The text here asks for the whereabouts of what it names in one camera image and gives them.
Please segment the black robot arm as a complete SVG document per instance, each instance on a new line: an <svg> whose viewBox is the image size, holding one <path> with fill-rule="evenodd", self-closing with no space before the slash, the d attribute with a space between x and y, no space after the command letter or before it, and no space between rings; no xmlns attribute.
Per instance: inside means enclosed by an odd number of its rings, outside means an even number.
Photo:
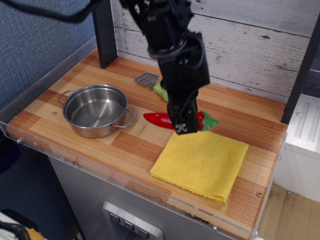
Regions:
<svg viewBox="0 0 320 240"><path fill-rule="evenodd" d="M189 0L123 0L146 37L148 54L157 60L167 112L179 135L205 131L198 118L199 89L210 83L202 34L188 29L194 14Z"/></svg>

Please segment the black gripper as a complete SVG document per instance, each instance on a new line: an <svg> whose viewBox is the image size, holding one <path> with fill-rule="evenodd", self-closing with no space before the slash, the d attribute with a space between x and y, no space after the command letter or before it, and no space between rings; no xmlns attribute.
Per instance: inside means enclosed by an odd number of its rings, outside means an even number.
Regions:
<svg viewBox="0 0 320 240"><path fill-rule="evenodd" d="M162 87L168 95L167 112L178 135L199 130L196 98L210 83L206 52L200 32L186 32L183 47L158 60Z"/></svg>

